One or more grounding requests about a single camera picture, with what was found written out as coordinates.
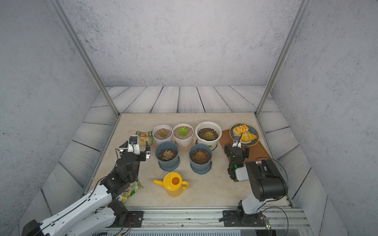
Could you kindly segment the blue pot red succulent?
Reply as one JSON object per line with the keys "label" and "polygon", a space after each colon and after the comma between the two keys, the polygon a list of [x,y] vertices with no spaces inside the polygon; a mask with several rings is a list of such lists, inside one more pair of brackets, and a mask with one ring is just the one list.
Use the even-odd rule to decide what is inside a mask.
{"label": "blue pot red succulent", "polygon": [[212,167],[212,151],[207,145],[194,145],[189,151],[189,158],[192,170],[200,175],[204,175]]}

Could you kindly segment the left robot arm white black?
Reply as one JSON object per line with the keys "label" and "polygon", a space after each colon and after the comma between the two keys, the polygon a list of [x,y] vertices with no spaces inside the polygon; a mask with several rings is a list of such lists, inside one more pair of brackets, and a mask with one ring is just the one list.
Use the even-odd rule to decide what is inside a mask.
{"label": "left robot arm white black", "polygon": [[116,149],[120,155],[110,173],[100,179],[95,188],[59,213],[41,222],[32,220],[22,230],[24,236],[87,236],[111,226],[116,220],[131,226],[121,195],[138,182],[140,162],[151,156],[151,147],[139,148],[138,138]]}

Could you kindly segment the brown tray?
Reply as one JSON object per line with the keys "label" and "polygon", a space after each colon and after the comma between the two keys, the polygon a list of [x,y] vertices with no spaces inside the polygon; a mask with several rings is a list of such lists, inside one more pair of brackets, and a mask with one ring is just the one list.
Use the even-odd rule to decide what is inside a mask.
{"label": "brown tray", "polygon": [[[230,136],[229,129],[222,131],[222,136],[219,140],[222,148],[225,147],[228,143],[233,143],[233,139]],[[262,161],[263,159],[271,158],[267,150],[264,148],[264,146],[259,141],[257,144],[249,147],[249,158],[246,158],[244,160],[244,163],[255,161],[258,159],[258,161]]]}

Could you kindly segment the yellow bread roll upper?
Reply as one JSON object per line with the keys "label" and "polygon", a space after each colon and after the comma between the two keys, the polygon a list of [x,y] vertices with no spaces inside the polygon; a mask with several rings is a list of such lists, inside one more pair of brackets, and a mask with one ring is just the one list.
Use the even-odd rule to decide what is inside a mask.
{"label": "yellow bread roll upper", "polygon": [[249,131],[249,127],[245,124],[238,124],[233,128],[233,134],[236,136],[242,136],[247,131]]}

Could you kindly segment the yellow watering can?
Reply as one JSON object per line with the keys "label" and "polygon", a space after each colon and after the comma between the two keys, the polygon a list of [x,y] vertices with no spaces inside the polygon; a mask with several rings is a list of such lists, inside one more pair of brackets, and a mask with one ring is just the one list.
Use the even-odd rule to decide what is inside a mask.
{"label": "yellow watering can", "polygon": [[176,172],[168,173],[163,181],[153,180],[153,183],[163,187],[172,198],[179,197],[184,190],[190,187],[189,183],[182,180],[182,176]]}

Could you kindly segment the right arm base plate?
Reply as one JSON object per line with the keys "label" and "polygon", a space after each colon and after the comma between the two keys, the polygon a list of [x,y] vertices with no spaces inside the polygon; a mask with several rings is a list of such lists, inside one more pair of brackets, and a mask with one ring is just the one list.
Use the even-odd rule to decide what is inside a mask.
{"label": "right arm base plate", "polygon": [[224,210],[219,219],[225,227],[265,227],[263,217],[257,214],[244,214],[236,210]]}

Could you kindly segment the yellow bread roll lower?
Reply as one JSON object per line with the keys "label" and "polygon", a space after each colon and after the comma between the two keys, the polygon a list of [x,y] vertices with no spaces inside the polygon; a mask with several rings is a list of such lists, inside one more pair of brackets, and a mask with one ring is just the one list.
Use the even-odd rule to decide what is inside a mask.
{"label": "yellow bread roll lower", "polygon": [[255,134],[252,134],[248,131],[245,131],[241,134],[241,142],[249,143],[256,140],[258,137]]}

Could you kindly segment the white pot bright green succulent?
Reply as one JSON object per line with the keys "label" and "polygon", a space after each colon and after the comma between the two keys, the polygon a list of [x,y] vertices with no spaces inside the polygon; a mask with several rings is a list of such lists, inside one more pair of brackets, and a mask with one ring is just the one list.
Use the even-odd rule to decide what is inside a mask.
{"label": "white pot bright green succulent", "polygon": [[179,148],[189,148],[193,142],[194,129],[189,124],[178,124],[173,128],[173,138]]}

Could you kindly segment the left aluminium frame post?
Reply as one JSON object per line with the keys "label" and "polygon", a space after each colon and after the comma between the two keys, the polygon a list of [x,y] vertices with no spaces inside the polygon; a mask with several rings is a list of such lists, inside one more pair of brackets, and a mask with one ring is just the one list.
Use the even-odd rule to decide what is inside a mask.
{"label": "left aluminium frame post", "polygon": [[70,38],[71,42],[73,43],[77,53],[79,54],[79,57],[81,58],[82,62],[86,66],[87,70],[89,71],[92,79],[96,83],[98,89],[100,90],[101,94],[103,95],[105,101],[110,106],[112,112],[115,114],[115,116],[118,118],[120,116],[119,110],[116,108],[113,99],[109,95],[107,89],[105,88],[105,85],[103,81],[101,80],[98,72],[96,71],[92,61],[90,60],[83,44],[81,43],[77,33],[75,32],[72,24],[70,23],[60,1],[58,0],[49,0],[48,1],[51,8],[55,12],[59,22],[61,23],[63,29],[65,30],[66,34]]}

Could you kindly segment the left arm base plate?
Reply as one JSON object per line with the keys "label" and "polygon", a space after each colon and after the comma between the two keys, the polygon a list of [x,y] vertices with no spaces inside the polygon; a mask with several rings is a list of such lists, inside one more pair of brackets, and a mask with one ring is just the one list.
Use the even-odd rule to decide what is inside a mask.
{"label": "left arm base plate", "polygon": [[144,211],[132,210],[122,213],[117,219],[117,225],[126,228],[141,228]]}

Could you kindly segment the green orange snack packet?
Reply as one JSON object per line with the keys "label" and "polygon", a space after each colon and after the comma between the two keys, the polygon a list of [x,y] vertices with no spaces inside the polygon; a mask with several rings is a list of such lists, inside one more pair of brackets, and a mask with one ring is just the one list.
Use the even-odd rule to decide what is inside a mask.
{"label": "green orange snack packet", "polygon": [[135,134],[138,136],[138,142],[140,146],[145,146],[146,144],[150,146],[153,145],[154,137],[153,137],[152,131],[148,131],[148,132],[136,131]]}

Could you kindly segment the large white round pot succulent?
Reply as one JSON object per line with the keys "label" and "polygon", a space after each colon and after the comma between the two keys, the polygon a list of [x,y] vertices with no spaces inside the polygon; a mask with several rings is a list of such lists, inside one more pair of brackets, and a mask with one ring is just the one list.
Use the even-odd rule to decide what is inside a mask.
{"label": "large white round pot succulent", "polygon": [[221,127],[214,122],[202,122],[196,129],[196,144],[207,145],[213,151],[218,145],[218,141],[222,136]]}

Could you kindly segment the right aluminium frame post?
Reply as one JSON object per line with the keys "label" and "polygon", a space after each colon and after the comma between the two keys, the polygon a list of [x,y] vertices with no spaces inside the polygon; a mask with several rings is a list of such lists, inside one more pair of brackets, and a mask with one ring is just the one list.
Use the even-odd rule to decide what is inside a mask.
{"label": "right aluminium frame post", "polygon": [[258,105],[258,108],[255,112],[255,116],[258,118],[260,113],[262,112],[263,110],[263,107],[268,99],[268,96],[269,94],[271,93],[273,87],[274,87],[274,84],[278,78],[278,74],[284,64],[284,61],[285,61],[285,58],[287,57],[287,54],[290,50],[290,47],[292,45],[292,43],[294,42],[295,40],[295,37],[299,31],[299,28],[300,28],[300,25],[301,25],[301,22],[303,21],[303,18],[304,18],[304,15],[306,13],[306,10],[308,9],[308,6],[309,6],[309,3],[310,3],[310,0],[302,0],[301,1],[301,4],[299,6],[299,9],[297,11],[297,14],[294,18],[294,21],[293,21],[293,24],[288,32],[288,35],[286,37],[286,40],[285,40],[285,43],[282,47],[282,50],[280,52],[280,55],[277,59],[277,62],[274,66],[274,69],[271,73],[271,76],[266,84],[266,87],[265,87],[265,91],[262,95],[262,98],[260,100],[260,103]]}

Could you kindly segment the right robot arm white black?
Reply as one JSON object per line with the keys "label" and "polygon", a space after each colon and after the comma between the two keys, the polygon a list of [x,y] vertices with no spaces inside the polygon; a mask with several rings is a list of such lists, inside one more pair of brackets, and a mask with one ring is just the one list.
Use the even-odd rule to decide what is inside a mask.
{"label": "right robot arm white black", "polygon": [[234,182],[249,181],[251,194],[240,201],[231,216],[221,220],[226,225],[257,226],[264,222],[261,208],[269,202],[278,201],[287,195],[288,184],[271,158],[244,162],[249,157],[249,148],[242,149],[239,143],[228,143],[224,153],[229,158],[227,172]]}

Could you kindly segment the small white pot pink-green succulent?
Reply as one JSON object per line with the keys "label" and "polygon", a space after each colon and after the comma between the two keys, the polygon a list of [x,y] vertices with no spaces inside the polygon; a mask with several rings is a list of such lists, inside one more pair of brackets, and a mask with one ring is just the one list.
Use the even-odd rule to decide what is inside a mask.
{"label": "small white pot pink-green succulent", "polygon": [[156,146],[161,143],[171,142],[173,137],[173,130],[170,126],[162,124],[156,126],[152,131],[153,137],[155,139]]}

